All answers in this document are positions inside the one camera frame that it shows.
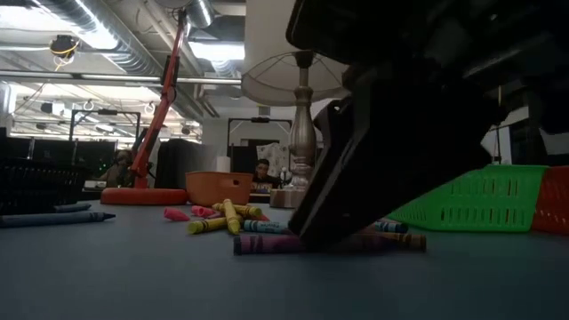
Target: blue crayon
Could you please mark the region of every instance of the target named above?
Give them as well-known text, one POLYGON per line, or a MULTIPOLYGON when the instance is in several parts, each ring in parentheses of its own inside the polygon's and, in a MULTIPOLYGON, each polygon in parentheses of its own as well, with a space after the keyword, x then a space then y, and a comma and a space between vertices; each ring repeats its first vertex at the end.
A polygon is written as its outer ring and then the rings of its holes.
POLYGON ((407 233, 409 227, 404 223, 393 223, 377 221, 373 224, 375 229, 380 232, 407 233))
POLYGON ((245 220, 243 224, 243 230, 249 232, 276 233, 283 235, 291 234, 291 231, 288 229, 286 223, 274 221, 245 220))

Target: ceiling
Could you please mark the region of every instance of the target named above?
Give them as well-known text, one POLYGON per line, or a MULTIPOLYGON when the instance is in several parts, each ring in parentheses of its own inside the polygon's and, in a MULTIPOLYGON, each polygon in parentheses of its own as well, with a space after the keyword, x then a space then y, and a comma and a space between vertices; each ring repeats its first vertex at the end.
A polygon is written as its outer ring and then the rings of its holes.
MULTIPOLYGON (((130 44, 141 44, 141 50, 150 55, 153 66, 163 66, 166 57, 170 54, 173 42, 173 32, 176 21, 170 10, 160 7, 154 0, 75 0, 77 3, 97 2, 107 6, 119 24, 132 36, 130 44)), ((212 63, 202 57, 203 53, 196 46, 202 45, 210 48, 211 45, 226 44, 232 50, 243 48, 244 42, 244 16, 246 7, 244 0, 211 1, 217 13, 225 15, 216 16, 212 25, 205 29, 192 28, 188 35, 190 50, 189 60, 182 59, 180 76, 216 76, 220 77, 220 70, 214 68, 212 63)), ((36 0, 11 1, 10 5, 0 5, 0 69, 3 70, 32 70, 69 73, 101 73, 109 75, 125 74, 125 70, 108 59, 100 48, 93 48, 92 43, 83 41, 73 26, 67 22, 53 17, 42 8, 36 6, 36 0), (73 36, 79 40, 80 46, 72 60, 56 58, 48 46, 57 35, 73 36)), ((237 53, 236 59, 228 56, 233 70, 230 76, 240 77, 243 67, 243 57, 237 53)), ((102 85, 75 85, 75 84, 48 84, 48 83, 17 83, 8 82, 17 93, 15 105, 13 135, 35 135, 39 138, 62 138, 69 131, 69 120, 72 109, 114 109, 118 111, 140 112, 141 124, 148 126, 153 116, 153 106, 159 104, 159 94, 156 89, 141 86, 102 86, 102 85), (51 114, 41 110, 43 104, 52 103, 57 112, 51 114)), ((258 106, 255 102, 243 97, 238 86, 179 84, 181 97, 174 103, 166 119, 165 128, 161 133, 163 137, 178 137, 189 140, 201 139, 202 129, 198 125, 209 117, 250 117, 258 115, 258 106), (188 100, 197 100, 199 103, 189 105, 188 100), (190 129, 189 135, 181 133, 182 127, 190 129)), ((293 118, 293 108, 273 108, 275 118, 293 118)), ((133 140, 135 122, 133 116, 104 116, 92 113, 82 120, 75 129, 74 134, 81 139, 99 139, 103 136, 100 130, 95 129, 96 124, 111 124, 116 127, 113 133, 107 133, 105 138, 119 140, 133 140)))

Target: green plastic basket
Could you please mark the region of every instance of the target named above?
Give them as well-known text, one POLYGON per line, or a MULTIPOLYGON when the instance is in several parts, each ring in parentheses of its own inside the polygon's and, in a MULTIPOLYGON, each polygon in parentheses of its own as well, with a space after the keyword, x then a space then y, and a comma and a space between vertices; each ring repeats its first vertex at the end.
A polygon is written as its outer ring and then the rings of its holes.
POLYGON ((441 231, 525 232, 547 166, 488 165, 412 200, 388 217, 441 231))

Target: desk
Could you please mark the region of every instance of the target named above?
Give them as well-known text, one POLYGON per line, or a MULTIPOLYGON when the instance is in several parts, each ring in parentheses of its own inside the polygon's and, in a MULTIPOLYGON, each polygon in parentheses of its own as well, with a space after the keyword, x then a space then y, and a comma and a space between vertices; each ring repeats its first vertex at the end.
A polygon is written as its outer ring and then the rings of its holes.
POLYGON ((235 257, 226 232, 187 236, 160 207, 93 209, 117 218, 0 229, 0 319, 569 316, 569 238, 424 232, 424 254, 235 257))

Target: hair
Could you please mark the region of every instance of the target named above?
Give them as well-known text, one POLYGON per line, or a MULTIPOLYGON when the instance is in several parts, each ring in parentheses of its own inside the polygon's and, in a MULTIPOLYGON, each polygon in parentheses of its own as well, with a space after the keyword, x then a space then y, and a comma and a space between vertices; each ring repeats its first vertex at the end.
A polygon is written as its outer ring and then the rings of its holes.
POLYGON ((267 159, 257 160, 257 165, 259 165, 259 164, 266 164, 266 165, 270 166, 270 162, 267 159))

